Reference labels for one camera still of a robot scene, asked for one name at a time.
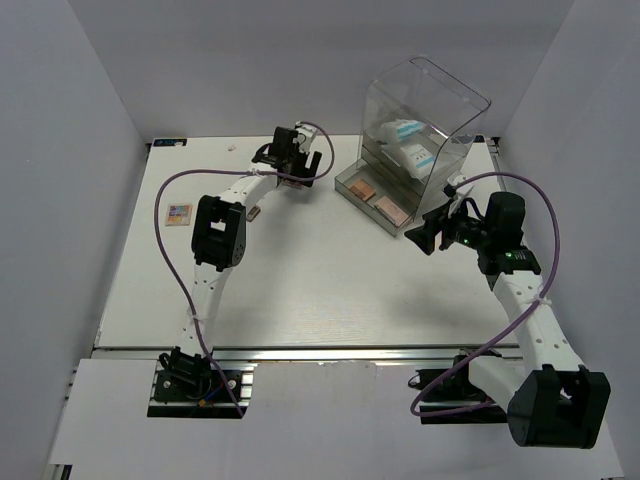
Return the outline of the pale pink compact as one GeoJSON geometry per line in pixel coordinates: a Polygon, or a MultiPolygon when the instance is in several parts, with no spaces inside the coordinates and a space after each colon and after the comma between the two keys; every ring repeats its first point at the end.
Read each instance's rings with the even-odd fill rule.
{"type": "Polygon", "coordinates": [[[402,226],[409,218],[407,213],[388,196],[381,197],[374,206],[396,227],[402,226]]]}

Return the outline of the brown quad eyeshadow palette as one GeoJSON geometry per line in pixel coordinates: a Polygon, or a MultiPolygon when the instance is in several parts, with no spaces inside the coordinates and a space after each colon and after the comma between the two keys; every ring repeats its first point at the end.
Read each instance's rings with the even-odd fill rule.
{"type": "Polygon", "coordinates": [[[371,200],[376,195],[375,188],[362,179],[355,181],[349,187],[349,191],[364,202],[371,200]]]}

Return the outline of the white cotton pad bag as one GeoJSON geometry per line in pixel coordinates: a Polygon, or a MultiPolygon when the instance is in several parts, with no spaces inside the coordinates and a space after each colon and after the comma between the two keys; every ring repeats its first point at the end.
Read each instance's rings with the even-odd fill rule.
{"type": "Polygon", "coordinates": [[[398,119],[383,123],[376,131],[376,139],[384,144],[400,143],[411,135],[421,133],[426,125],[418,120],[398,119]]]}
{"type": "Polygon", "coordinates": [[[382,145],[382,152],[412,178],[422,180],[430,174],[435,156],[419,143],[382,145]]]}

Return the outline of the long brown eyeshadow palette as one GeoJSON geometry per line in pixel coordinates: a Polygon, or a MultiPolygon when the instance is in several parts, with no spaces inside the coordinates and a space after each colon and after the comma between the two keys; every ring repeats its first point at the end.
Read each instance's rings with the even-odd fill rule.
{"type": "Polygon", "coordinates": [[[253,221],[261,212],[261,208],[258,205],[255,205],[254,207],[252,207],[249,212],[247,213],[247,221],[251,222],[253,221]]]}

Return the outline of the clear acrylic organizer with drawers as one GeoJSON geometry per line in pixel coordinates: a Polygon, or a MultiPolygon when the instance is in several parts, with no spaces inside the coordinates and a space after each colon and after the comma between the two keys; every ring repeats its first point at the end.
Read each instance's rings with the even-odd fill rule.
{"type": "Polygon", "coordinates": [[[367,87],[356,161],[335,189],[392,236],[427,212],[459,173],[491,100],[426,56],[367,87]]]}

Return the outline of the colourful square eyeshadow palette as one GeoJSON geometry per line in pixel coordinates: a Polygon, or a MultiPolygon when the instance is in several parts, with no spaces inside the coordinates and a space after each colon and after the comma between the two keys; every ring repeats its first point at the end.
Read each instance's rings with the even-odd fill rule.
{"type": "Polygon", "coordinates": [[[169,204],[166,210],[164,225],[189,226],[191,224],[193,205],[191,203],[169,204]]]}

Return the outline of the pink blush palette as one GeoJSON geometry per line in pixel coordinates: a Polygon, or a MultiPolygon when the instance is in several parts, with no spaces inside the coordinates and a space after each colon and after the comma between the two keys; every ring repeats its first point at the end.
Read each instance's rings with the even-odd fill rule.
{"type": "Polygon", "coordinates": [[[282,180],[279,184],[279,187],[286,187],[286,188],[292,188],[292,189],[296,189],[296,190],[301,190],[303,188],[303,185],[300,182],[296,182],[296,181],[292,181],[292,180],[282,180]]]}

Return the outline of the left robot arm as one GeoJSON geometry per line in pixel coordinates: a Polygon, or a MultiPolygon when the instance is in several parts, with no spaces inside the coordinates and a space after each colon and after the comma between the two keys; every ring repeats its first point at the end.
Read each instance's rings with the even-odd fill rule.
{"type": "Polygon", "coordinates": [[[177,344],[183,353],[202,355],[211,349],[208,336],[225,284],[246,252],[250,211],[282,184],[311,187],[320,177],[322,154],[311,147],[322,132],[311,122],[276,128],[272,140],[258,148],[249,168],[226,173],[236,178],[231,187],[198,201],[190,243],[193,280],[190,285],[178,281],[187,302],[187,320],[177,344]]]}

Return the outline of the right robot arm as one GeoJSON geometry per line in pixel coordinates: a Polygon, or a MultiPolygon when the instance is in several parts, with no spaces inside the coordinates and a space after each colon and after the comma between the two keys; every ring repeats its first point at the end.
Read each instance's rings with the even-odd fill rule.
{"type": "Polygon", "coordinates": [[[446,411],[433,402],[464,401],[449,413],[465,417],[489,407],[504,412],[521,447],[591,449],[611,394],[602,372],[589,370],[563,333],[543,297],[541,267],[523,243],[526,207],[522,197],[495,192],[484,214],[469,215],[470,198],[452,199],[423,217],[406,237],[430,255],[458,243],[474,250],[478,267],[504,309],[524,369],[516,370],[490,347],[454,359],[450,373],[420,379],[426,394],[415,401],[418,416],[431,423],[446,411]]]}

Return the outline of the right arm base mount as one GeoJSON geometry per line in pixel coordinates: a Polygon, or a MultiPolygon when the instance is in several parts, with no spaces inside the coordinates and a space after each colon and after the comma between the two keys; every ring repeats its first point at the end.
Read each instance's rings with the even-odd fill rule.
{"type": "MultiPolygon", "coordinates": [[[[408,380],[410,389],[420,391],[440,374],[445,368],[422,368],[408,380]]],[[[468,367],[431,390],[419,404],[421,413],[439,412],[450,409],[459,409],[465,406],[474,406],[489,400],[489,397],[468,380],[468,367]]],[[[420,418],[422,425],[500,425],[507,423],[506,413],[497,405],[429,418],[420,418]]]]}

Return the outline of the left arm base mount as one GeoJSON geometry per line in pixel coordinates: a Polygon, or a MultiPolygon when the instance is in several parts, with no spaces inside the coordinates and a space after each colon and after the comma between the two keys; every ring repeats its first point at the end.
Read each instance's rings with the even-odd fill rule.
{"type": "Polygon", "coordinates": [[[147,417],[240,419],[247,409],[241,404],[244,372],[224,370],[223,373],[225,379],[206,357],[188,355],[179,347],[161,353],[147,417]]]}

